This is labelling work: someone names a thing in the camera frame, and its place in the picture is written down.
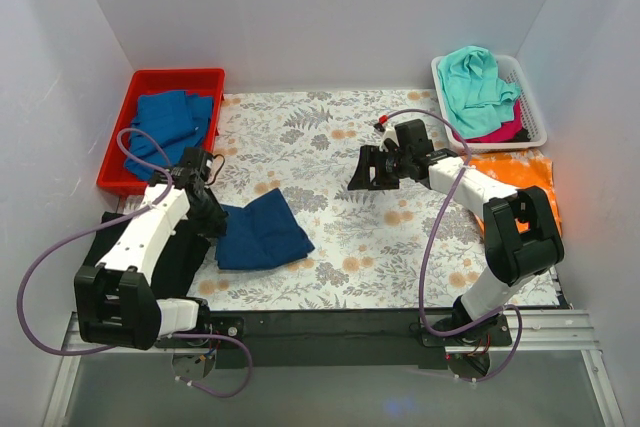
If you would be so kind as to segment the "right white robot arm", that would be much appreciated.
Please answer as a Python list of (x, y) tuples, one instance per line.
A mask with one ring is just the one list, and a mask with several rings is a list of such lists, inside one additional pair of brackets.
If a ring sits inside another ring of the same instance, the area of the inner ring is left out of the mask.
[(347, 188), (394, 190), (401, 180), (410, 179), (444, 194), (446, 204), (459, 204), (481, 220), (486, 268), (455, 300), (449, 318), (434, 326), (421, 321), (434, 337), (475, 344), (508, 309), (518, 290), (563, 260), (564, 246), (550, 200), (538, 186), (518, 188), (478, 171), (469, 155), (436, 149), (420, 119), (394, 126), (387, 122), (381, 117), (374, 126), (382, 135), (380, 144), (361, 147)]

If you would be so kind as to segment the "dark blue t shirt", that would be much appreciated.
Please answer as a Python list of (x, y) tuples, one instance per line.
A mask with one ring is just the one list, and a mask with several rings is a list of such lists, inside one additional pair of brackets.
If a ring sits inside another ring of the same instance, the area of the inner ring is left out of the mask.
[(245, 207), (222, 205), (226, 234), (217, 241), (220, 270), (266, 271), (304, 260), (315, 249), (279, 188)]

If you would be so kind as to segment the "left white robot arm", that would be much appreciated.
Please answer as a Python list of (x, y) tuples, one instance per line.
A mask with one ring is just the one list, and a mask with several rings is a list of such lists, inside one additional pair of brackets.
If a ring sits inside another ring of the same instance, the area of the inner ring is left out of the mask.
[(167, 175), (154, 174), (142, 212), (95, 265), (80, 267), (74, 292), (83, 341), (147, 350), (175, 333), (193, 347), (211, 339), (213, 324), (205, 316), (204, 300), (158, 296), (151, 284), (180, 222), (208, 242), (226, 234), (228, 214), (208, 186), (214, 159), (201, 148), (187, 148)]

